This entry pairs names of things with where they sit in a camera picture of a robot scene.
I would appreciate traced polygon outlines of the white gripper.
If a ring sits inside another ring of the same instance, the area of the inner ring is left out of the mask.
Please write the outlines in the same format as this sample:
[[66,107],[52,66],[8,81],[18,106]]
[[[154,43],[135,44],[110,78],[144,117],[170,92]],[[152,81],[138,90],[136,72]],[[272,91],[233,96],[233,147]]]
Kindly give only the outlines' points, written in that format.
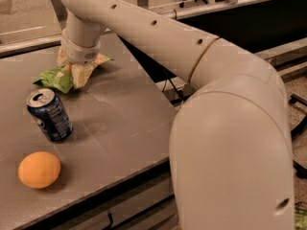
[[60,43],[61,48],[59,48],[57,60],[58,66],[65,66],[69,60],[73,63],[83,63],[73,64],[71,66],[71,73],[74,88],[79,89],[84,87],[94,70],[93,66],[87,63],[97,58],[100,43],[92,47],[79,46],[68,37],[66,30],[62,31]]

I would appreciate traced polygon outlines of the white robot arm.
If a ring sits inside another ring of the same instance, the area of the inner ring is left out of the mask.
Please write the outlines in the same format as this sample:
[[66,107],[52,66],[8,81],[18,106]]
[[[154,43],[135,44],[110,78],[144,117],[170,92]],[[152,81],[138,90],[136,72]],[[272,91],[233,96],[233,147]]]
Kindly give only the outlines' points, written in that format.
[[295,230],[287,92],[269,63],[123,0],[61,2],[71,60],[92,60],[109,28],[195,88],[170,134],[181,230]]

